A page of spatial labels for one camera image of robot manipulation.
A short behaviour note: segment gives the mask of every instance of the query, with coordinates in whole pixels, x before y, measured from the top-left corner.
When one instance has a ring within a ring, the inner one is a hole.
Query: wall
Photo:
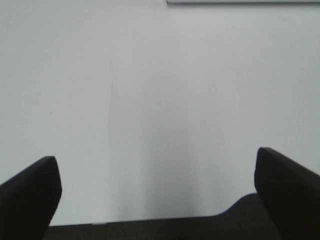
[[[0,2],[0,181],[57,157],[53,225],[221,213],[258,147],[320,174],[320,5]]]

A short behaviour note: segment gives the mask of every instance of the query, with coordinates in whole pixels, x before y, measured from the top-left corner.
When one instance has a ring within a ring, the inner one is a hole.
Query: white wall
[[[53,225],[218,214],[270,146],[320,174],[320,5],[0,1],[0,181],[57,157]]]

